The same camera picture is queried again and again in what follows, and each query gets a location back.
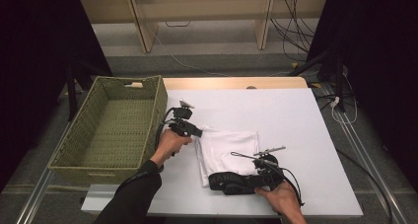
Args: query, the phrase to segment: black sleeve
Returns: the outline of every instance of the black sleeve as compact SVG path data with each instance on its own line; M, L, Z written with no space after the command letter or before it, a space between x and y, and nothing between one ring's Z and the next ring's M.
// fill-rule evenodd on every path
M132 178L119 187L118 192L98 216L95 224L144 222L151 200L162 185L161 177L158 174L157 165L152 161L147 161Z

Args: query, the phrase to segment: black device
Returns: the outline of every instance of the black device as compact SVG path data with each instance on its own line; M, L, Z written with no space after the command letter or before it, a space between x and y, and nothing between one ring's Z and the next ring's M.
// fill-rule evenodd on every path
M232 155L246 157L239 153L232 153ZM209 187L212 190L221 190L225 195L252 194L255 187L270 187L270 190L273 190L285 180L283 171L280 170L278 161L273 155L267 153L252 162L258 175L241 176L233 172L214 173L208 178Z
M175 132L176 134L180 136L191 136L191 135L198 136L198 137L202 136L202 130L198 129L196 125L187 121L187 119L190 119L191 115L193 114L193 112L190 109L190 108L193 108L193 106L188 104L185 101L180 101L180 105L181 105L180 108L170 108L166 112L166 115L164 116L163 121L157 130L157 137L156 137L156 143L155 143L156 150L160 142L161 132L163 131L164 125L166 124L169 125L169 128L173 132ZM167 116L169 115L171 111L173 111L174 118L166 120Z

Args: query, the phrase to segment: person's arm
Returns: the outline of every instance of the person's arm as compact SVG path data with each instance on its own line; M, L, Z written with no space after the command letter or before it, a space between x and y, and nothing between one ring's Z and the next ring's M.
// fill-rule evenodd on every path
M127 179L118 189L95 221L104 223L143 223L151 201L161 187L160 167L178 153L183 144L191 142L190 137L181 137L167 129L163 132L157 151L146 161L138 172Z
M292 224L307 223L304 215L302 214L295 191L287 182L283 182L272 191L267 191L262 187L256 187L254 191L255 193L265 197L273 210L285 215Z

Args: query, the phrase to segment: human hand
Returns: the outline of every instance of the human hand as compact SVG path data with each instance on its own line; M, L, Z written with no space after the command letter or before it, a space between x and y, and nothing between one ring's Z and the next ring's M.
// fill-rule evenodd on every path
M262 187L256 187L254 192L265 197L273 208L273 211L282 213L291 223L307 223L302 215L295 191L289 183L283 182L272 191L267 191Z
M157 151L150 160L155 162L160 168L170 158L172 153L178 153L182 145L187 145L191 141L190 137L179 136L171 129L166 129L160 137Z

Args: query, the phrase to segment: basket handle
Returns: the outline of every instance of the basket handle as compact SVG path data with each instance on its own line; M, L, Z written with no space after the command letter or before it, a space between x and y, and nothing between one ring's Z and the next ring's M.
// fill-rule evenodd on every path
M110 172L88 172L87 175L89 177L115 177L114 173Z
M142 89L144 88L144 85L141 82L132 82L130 84L125 84L125 87Z

